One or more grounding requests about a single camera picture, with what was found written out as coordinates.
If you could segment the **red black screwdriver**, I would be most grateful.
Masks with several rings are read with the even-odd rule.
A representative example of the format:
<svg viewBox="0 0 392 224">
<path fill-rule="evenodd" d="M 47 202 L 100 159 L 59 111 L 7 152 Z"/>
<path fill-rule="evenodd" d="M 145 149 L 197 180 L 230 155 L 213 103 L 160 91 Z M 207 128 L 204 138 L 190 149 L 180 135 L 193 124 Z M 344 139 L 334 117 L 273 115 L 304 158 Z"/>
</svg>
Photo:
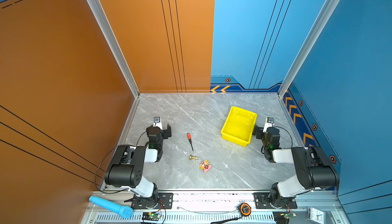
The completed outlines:
<svg viewBox="0 0 392 224">
<path fill-rule="evenodd" d="M 191 134 L 190 134 L 190 133 L 187 133 L 187 139 L 188 139 L 188 141 L 189 141 L 189 143 L 190 143 L 190 146 L 191 146 L 192 151 L 194 151 L 193 143 L 192 143 L 192 137 L 191 137 Z"/>
</svg>

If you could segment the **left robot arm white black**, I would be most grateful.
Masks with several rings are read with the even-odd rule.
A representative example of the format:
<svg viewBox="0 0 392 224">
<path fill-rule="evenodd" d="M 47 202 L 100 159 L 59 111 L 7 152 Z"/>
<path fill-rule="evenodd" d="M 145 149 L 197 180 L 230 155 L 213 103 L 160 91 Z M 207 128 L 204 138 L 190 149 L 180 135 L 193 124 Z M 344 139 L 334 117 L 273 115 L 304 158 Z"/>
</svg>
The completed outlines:
<svg viewBox="0 0 392 224">
<path fill-rule="evenodd" d="M 159 162 L 163 155 L 163 141 L 170 138 L 171 126 L 166 129 L 150 126 L 146 129 L 149 141 L 145 145 L 120 145 L 108 165 L 104 181 L 107 185 L 131 191 L 130 201 L 146 208 L 160 204 L 158 187 L 143 176 L 145 163 Z"/>
</svg>

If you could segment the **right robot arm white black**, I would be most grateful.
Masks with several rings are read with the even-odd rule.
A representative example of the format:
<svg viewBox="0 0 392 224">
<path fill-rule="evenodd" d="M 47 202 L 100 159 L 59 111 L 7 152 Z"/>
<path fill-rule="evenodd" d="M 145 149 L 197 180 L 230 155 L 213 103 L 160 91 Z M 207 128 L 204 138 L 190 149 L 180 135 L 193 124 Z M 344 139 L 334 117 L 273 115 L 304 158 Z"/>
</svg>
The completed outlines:
<svg viewBox="0 0 392 224">
<path fill-rule="evenodd" d="M 261 153 L 270 163 L 287 163 L 295 167 L 295 175 L 274 183 L 267 196 L 258 200 L 273 208 L 292 207 L 298 195 L 315 189 L 338 187 L 340 177 L 320 146 L 280 147 L 277 127 L 254 127 L 253 135 L 262 140 Z"/>
</svg>

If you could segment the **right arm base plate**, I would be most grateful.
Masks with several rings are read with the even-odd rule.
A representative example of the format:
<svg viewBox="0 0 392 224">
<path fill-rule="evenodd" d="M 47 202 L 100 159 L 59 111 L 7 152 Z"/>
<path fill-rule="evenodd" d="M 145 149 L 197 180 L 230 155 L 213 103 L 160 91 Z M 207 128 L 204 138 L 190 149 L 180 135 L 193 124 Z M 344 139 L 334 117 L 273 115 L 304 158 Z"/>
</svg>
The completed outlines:
<svg viewBox="0 0 392 224">
<path fill-rule="evenodd" d="M 272 196 L 269 192 L 253 193 L 255 206 L 257 209 L 297 209 L 298 205 L 294 197 Z"/>
</svg>

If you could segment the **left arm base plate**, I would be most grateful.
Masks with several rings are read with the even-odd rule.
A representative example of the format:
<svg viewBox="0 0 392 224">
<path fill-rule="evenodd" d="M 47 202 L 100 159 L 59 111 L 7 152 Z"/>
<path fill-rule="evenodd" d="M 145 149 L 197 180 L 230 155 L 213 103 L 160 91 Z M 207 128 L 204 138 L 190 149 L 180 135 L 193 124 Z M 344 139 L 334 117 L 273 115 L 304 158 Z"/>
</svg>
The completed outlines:
<svg viewBox="0 0 392 224">
<path fill-rule="evenodd" d="M 153 196 L 149 198 L 135 197 L 132 201 L 131 207 L 136 210 L 158 210 L 161 206 L 163 206 L 166 210 L 168 210 L 172 209 L 173 197 L 174 194 L 172 192 L 158 192 L 157 194 L 153 194 Z"/>
</svg>

